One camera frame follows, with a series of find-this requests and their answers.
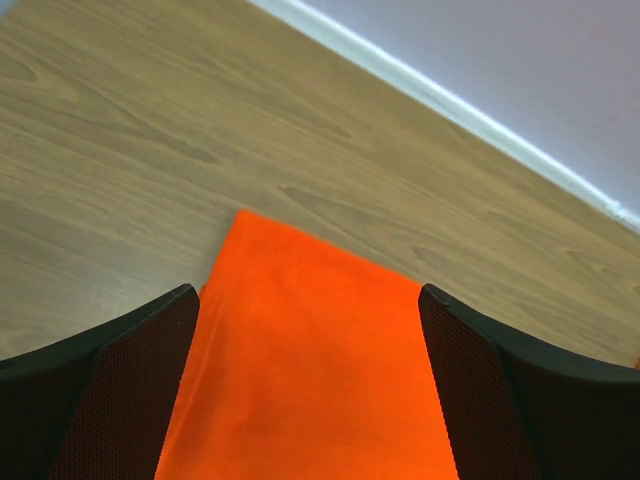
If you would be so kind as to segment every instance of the white strip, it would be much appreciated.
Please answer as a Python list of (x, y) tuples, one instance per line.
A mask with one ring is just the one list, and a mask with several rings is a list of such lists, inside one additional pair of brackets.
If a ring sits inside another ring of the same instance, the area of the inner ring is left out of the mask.
[(556, 185), (640, 232), (640, 218), (535, 145), (412, 67), (299, 0), (250, 0), (457, 123)]

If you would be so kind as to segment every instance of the orange cloth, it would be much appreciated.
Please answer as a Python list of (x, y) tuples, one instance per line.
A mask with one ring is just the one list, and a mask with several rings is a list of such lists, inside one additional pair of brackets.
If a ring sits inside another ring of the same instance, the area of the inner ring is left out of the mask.
[(241, 211), (156, 480), (457, 479), (420, 286)]

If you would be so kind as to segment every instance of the wood grain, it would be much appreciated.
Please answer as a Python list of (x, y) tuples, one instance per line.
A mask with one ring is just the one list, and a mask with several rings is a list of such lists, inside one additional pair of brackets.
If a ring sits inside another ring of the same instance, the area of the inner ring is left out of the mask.
[(240, 1), (0, 20), (0, 357), (206, 279), (239, 207), (633, 365), (640, 239)]

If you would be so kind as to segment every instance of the orange object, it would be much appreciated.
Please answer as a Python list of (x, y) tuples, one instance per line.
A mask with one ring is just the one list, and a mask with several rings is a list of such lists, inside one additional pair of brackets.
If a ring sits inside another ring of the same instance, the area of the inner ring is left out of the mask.
[(241, 211), (156, 480), (457, 479), (420, 286)]

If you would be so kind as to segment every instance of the white edge trim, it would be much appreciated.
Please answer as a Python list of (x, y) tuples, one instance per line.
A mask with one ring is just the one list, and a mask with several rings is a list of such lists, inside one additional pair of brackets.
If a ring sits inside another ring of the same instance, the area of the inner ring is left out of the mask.
[(250, 0), (460, 125), (559, 187), (640, 232), (640, 218), (535, 145), (373, 43), (299, 0)]

